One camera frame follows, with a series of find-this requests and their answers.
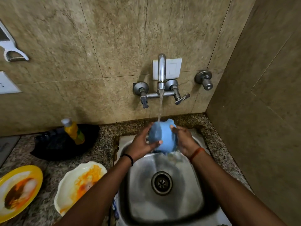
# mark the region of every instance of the black bracelet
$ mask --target black bracelet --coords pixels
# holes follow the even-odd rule
[[[134,165],[134,160],[133,160],[133,158],[132,158],[131,156],[129,156],[128,154],[122,154],[122,156],[127,156],[127,157],[129,157],[130,160],[131,160],[132,166]]]

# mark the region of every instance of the light switch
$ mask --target light switch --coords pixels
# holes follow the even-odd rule
[[[3,71],[0,71],[0,94],[5,93],[20,93],[21,90],[6,76]]]
[[[166,79],[180,76],[182,58],[166,60]],[[153,60],[153,80],[158,80],[158,60]]]

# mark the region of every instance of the drain hole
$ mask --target drain hole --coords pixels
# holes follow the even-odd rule
[[[172,179],[168,173],[159,171],[152,177],[151,186],[156,194],[167,195],[172,189]]]

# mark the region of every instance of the yellow bottle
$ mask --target yellow bottle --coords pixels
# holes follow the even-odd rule
[[[75,122],[72,122],[69,118],[65,118],[62,119],[62,124],[64,125],[65,132],[74,140],[75,144],[78,145],[85,142],[85,136]]]

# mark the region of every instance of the stainless steel sink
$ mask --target stainless steel sink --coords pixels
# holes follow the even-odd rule
[[[202,136],[190,132],[210,154]],[[133,139],[120,138],[117,159]],[[179,151],[150,153],[135,162],[119,188],[117,208],[121,225],[229,224],[208,185]]]

